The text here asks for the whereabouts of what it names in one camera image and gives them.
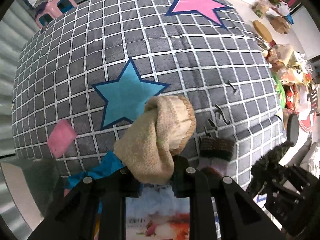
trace white wall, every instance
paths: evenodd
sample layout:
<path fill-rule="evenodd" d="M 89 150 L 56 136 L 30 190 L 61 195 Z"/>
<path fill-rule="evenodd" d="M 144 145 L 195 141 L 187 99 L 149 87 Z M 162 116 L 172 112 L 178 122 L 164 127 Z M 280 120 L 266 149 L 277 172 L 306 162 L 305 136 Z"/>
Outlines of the white wall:
<path fill-rule="evenodd" d="M 292 15 L 294 24 L 293 31 L 296 33 L 306 54 L 306 59 L 320 55 L 320 32 L 303 6 Z"/>

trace black round object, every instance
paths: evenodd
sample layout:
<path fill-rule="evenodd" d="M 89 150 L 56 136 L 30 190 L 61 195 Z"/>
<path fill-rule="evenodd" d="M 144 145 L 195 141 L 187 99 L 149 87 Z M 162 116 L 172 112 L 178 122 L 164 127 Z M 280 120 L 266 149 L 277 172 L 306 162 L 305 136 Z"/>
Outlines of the black round object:
<path fill-rule="evenodd" d="M 299 119 L 296 114 L 291 114 L 287 124 L 287 141 L 296 145 L 299 137 Z"/>

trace round wooden lid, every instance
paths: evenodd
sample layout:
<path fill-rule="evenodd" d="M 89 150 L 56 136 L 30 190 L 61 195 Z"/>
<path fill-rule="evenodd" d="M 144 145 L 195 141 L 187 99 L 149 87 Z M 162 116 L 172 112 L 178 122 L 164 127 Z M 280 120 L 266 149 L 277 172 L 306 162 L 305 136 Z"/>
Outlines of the round wooden lid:
<path fill-rule="evenodd" d="M 264 39 L 266 42 L 272 41 L 272 36 L 270 31 L 268 31 L 267 27 L 265 27 L 261 22 L 255 20 L 253 22 L 253 27 L 256 29 L 257 33 Z"/>

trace pink star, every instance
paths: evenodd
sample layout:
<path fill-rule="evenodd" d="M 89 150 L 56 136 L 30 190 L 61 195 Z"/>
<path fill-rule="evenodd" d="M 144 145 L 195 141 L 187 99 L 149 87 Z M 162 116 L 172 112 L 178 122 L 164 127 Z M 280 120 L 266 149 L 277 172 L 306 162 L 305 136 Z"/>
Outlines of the pink star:
<path fill-rule="evenodd" d="M 215 11 L 229 8 L 229 6 L 214 0 L 175 0 L 166 13 L 166 16 L 182 13 L 200 13 L 207 19 L 212 20 L 225 28 Z"/>

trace blue star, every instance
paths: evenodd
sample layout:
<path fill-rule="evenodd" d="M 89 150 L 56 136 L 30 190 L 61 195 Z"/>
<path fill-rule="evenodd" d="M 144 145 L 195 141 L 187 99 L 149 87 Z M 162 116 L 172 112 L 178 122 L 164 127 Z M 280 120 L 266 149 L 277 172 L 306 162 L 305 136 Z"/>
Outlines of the blue star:
<path fill-rule="evenodd" d="M 261 201 L 264 201 L 267 199 L 267 196 L 266 195 L 258 195 L 257 197 L 257 203 L 261 202 Z"/>
<path fill-rule="evenodd" d="M 129 58 L 118 79 L 92 85 L 106 102 L 100 130 L 122 120 L 134 122 L 143 114 L 146 101 L 159 95 L 169 85 L 142 80 L 132 58 Z"/>

